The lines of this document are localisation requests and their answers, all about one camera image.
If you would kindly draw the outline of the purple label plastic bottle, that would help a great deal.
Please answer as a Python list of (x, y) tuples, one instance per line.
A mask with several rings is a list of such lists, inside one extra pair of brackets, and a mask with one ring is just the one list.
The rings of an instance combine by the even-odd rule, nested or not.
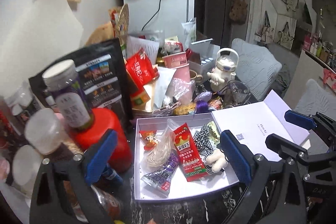
[(42, 79), (70, 128), (82, 131), (92, 126), (94, 114), (86, 102), (73, 60), (52, 65)]

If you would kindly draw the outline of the grey quilted sofa cushion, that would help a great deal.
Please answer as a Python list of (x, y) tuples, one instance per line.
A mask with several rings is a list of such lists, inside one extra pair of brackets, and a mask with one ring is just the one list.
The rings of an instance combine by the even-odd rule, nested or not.
[(262, 101), (281, 70), (281, 63), (268, 48), (247, 43), (239, 38), (232, 40), (231, 48), (239, 56), (237, 77), (258, 101)]

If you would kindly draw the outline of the red orange snack bag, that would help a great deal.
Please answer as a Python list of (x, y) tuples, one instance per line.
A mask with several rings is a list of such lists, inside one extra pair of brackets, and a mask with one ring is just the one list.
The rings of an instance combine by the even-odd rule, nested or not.
[(126, 70), (138, 88), (148, 84), (157, 76), (143, 48), (127, 59)]

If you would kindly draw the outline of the purple tassel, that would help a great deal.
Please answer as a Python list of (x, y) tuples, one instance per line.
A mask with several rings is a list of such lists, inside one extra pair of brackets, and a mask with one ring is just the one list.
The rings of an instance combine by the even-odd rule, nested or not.
[(210, 111), (210, 107), (206, 101), (198, 100), (197, 102), (195, 102), (195, 114), (204, 114)]

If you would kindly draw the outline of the lavender gift box lid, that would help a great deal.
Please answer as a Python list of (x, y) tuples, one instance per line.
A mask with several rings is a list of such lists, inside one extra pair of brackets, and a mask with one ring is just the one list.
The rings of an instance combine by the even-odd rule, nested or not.
[(261, 102), (214, 111), (213, 117), (220, 131), (230, 130), (253, 154), (260, 153), (270, 161), (280, 161), (278, 154), (265, 144), (268, 135), (276, 134), (297, 145), (309, 136), (306, 129), (285, 120), (285, 112), (289, 109), (272, 90)]

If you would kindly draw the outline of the pink paper cup stack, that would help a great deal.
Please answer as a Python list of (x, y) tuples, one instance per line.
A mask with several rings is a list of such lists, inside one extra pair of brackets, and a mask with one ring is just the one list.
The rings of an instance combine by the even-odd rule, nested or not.
[(164, 56), (163, 62), (166, 68), (176, 69), (174, 78), (183, 80), (185, 82), (190, 81), (190, 68), (185, 52)]

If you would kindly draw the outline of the red spicy snack packet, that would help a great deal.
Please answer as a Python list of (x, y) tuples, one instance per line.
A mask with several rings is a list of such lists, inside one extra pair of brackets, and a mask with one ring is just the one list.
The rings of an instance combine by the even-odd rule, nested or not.
[(174, 130), (174, 146), (187, 182), (192, 182), (208, 175), (187, 123)]

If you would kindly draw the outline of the small orange red snack packet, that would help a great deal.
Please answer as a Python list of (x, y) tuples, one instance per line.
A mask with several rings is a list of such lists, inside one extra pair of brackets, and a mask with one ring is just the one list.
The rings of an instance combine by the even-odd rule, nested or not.
[(139, 134), (142, 137), (142, 140), (144, 142), (144, 150), (150, 151), (152, 150), (158, 143), (159, 140), (156, 137), (156, 130), (150, 130), (150, 131), (139, 131)]

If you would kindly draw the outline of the black standing food pouch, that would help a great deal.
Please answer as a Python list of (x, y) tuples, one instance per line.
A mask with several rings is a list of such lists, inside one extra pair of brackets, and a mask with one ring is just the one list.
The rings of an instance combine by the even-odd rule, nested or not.
[[(30, 88), (45, 107), (50, 106), (47, 99), (52, 95), (42, 79), (42, 74), (52, 65), (67, 59), (75, 62), (80, 85), (92, 112), (98, 108), (111, 110), (122, 128), (127, 129), (133, 114), (119, 39), (110, 39), (68, 53), (56, 59), (36, 76), (30, 77)], [(94, 114), (94, 121), (98, 118), (99, 115)]]

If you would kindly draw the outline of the black white gingham plush toy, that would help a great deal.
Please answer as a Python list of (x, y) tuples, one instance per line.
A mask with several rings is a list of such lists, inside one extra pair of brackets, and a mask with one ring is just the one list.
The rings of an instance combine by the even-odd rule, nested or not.
[(228, 160), (224, 152), (218, 148), (219, 144), (214, 145), (213, 141), (209, 138), (207, 124), (202, 125), (201, 129), (195, 131), (193, 140), (207, 173), (217, 174), (224, 172), (228, 166)]

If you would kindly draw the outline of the lavender gift box tray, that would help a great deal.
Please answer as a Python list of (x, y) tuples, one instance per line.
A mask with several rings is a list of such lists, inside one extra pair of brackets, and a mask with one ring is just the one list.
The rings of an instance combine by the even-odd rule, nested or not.
[(136, 122), (134, 198), (180, 200), (228, 188), (239, 182), (229, 164), (209, 173), (194, 135), (214, 122), (213, 114), (142, 118)]

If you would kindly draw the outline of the white mini fridge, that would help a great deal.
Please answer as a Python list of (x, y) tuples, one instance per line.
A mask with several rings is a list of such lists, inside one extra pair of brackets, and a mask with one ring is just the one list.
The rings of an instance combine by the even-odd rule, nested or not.
[(182, 25), (194, 17), (195, 0), (123, 0), (129, 7), (129, 31), (162, 30), (183, 42)]

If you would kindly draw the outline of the beige ceramic mug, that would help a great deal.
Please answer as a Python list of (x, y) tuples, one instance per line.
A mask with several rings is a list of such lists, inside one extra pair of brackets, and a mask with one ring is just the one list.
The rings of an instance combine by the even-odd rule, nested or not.
[(195, 83), (201, 83), (203, 80), (203, 76), (198, 74), (196, 71), (192, 69), (189, 70), (190, 73), (190, 80), (193, 80)]

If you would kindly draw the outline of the clear glass mug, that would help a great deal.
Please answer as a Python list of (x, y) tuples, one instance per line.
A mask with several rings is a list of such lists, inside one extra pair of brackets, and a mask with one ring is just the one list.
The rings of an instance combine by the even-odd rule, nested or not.
[(245, 105), (250, 97), (251, 91), (244, 83), (238, 80), (231, 80), (224, 88), (223, 103), (224, 108), (231, 108)]

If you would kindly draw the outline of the white robot shaped kettle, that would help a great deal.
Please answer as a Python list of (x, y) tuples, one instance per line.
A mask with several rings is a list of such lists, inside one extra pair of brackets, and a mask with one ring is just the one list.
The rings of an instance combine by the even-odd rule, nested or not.
[(207, 72), (210, 87), (213, 92), (223, 94), (228, 82), (236, 77), (236, 68), (239, 62), (238, 53), (232, 48), (218, 50), (215, 66), (212, 71)]

